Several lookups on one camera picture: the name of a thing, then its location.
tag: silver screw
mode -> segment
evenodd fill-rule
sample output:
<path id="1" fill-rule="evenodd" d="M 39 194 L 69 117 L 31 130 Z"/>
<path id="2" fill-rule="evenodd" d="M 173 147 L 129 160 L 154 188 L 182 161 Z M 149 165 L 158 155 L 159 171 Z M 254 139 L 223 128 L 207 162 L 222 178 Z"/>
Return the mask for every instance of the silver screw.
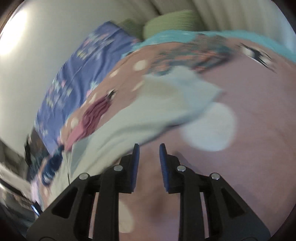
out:
<path id="1" fill-rule="evenodd" d="M 180 165 L 180 166 L 177 166 L 177 170 L 178 170 L 179 172 L 183 172 L 183 171 L 185 171 L 185 170 L 186 170 L 186 167 L 185 167 L 185 166 L 182 166 L 182 165 Z"/>
<path id="2" fill-rule="evenodd" d="M 79 179 L 81 179 L 81 180 L 86 180 L 86 179 L 88 179 L 88 177 L 89 177 L 89 175 L 87 173 L 81 173 L 79 175 Z"/>
<path id="3" fill-rule="evenodd" d="M 121 166 L 121 165 L 116 165 L 116 166 L 114 166 L 113 169 L 114 169 L 114 171 L 120 172 L 120 171 L 122 171 L 123 166 Z"/>
<path id="4" fill-rule="evenodd" d="M 219 180 L 220 179 L 220 175 L 218 173 L 212 173 L 211 174 L 211 178 L 213 178 L 214 180 Z"/>

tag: pink cloth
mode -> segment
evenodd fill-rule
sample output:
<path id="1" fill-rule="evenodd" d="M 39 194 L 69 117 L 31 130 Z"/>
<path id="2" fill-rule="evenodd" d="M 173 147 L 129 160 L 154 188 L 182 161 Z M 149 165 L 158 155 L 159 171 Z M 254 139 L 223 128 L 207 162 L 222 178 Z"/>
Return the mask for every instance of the pink cloth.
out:
<path id="1" fill-rule="evenodd" d="M 108 110 L 110 101 L 108 96 L 104 96 L 95 101 L 84 113 L 81 122 L 72 130 L 67 143 L 65 151 L 70 151 L 72 145 L 92 134 L 96 130 L 101 116 Z"/>

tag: triangular cutout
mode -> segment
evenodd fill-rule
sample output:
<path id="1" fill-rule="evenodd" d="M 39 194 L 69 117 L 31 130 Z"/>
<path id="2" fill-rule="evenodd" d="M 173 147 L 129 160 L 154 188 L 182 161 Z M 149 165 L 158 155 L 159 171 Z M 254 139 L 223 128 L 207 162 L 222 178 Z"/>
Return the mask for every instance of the triangular cutout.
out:
<path id="1" fill-rule="evenodd" d="M 52 214 L 62 217 L 68 218 L 71 212 L 71 208 L 73 206 L 76 194 L 78 189 L 73 188 L 70 190 L 52 209 Z"/>
<path id="2" fill-rule="evenodd" d="M 235 199 L 225 188 L 222 188 L 221 192 L 230 218 L 235 218 L 245 213 L 241 206 L 235 201 Z"/>

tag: white wall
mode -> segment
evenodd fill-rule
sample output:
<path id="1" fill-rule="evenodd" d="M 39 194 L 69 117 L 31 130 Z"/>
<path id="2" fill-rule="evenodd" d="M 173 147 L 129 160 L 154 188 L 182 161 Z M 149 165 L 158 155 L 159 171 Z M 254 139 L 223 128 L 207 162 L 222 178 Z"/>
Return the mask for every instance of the white wall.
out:
<path id="1" fill-rule="evenodd" d="M 25 29 L 0 55 L 0 138 L 24 155 L 45 92 L 88 33 L 108 20 L 130 18 L 116 0 L 26 0 Z"/>

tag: turquoise fabric edge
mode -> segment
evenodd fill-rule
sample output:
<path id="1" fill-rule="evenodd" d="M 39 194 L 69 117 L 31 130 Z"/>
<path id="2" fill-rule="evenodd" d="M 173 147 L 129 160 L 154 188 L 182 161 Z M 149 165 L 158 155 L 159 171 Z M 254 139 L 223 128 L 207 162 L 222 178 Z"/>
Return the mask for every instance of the turquoise fabric edge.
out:
<path id="1" fill-rule="evenodd" d="M 122 58 L 127 56 L 129 53 L 136 51 L 144 46 L 156 45 L 161 43 L 179 42 L 188 43 L 192 41 L 197 34 L 205 34 L 207 36 L 221 35 L 226 38 L 239 38 L 250 40 L 254 43 L 260 44 L 266 48 L 271 49 L 275 53 L 286 57 L 287 59 L 296 62 L 296 54 L 292 53 L 286 47 L 280 45 L 276 41 L 245 30 L 227 30 L 227 31 L 202 31 L 202 32 L 190 32 L 182 30 L 166 30 L 155 34 L 154 36 L 146 39 L 143 42 L 137 43 L 133 46 L 130 52 L 123 54 Z"/>

